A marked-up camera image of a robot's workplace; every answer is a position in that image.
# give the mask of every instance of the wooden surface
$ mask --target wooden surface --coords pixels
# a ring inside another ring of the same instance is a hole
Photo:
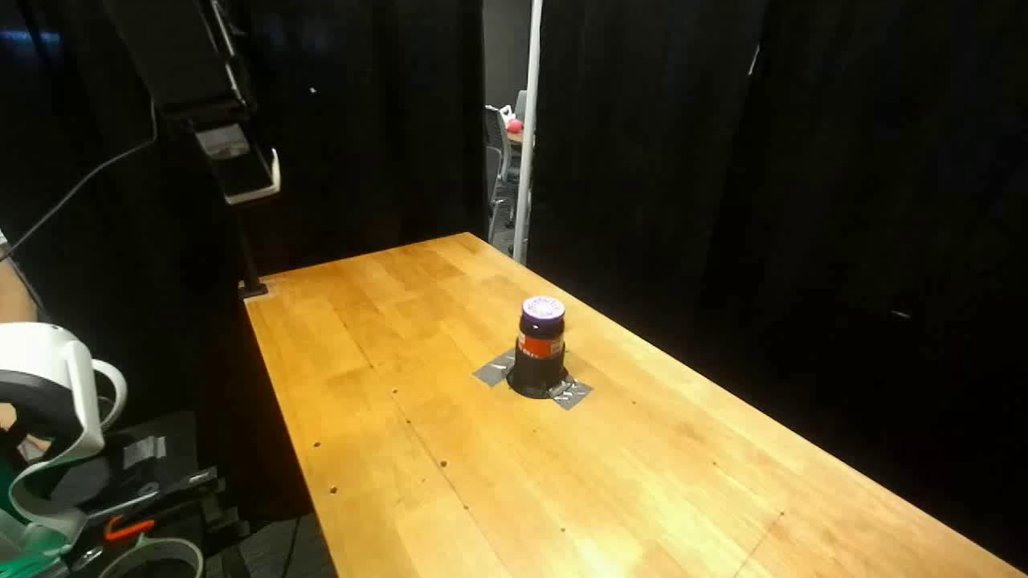
[[[0,321],[32,321],[34,302],[13,259],[0,257]]]
[[[247,302],[341,576],[1017,576],[471,233]],[[573,410],[482,386],[567,306]]]

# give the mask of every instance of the black wall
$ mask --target black wall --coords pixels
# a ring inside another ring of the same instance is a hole
[[[283,196],[244,204],[259,272],[475,232],[479,2],[234,2],[256,132]],[[187,132],[97,177],[21,250],[46,318],[129,377],[124,424],[194,409],[247,513],[302,484],[247,330],[230,215]],[[150,134],[103,2],[0,2],[0,227],[18,238],[76,177]]]
[[[1016,0],[546,2],[533,262],[1024,564],[1024,35]]]

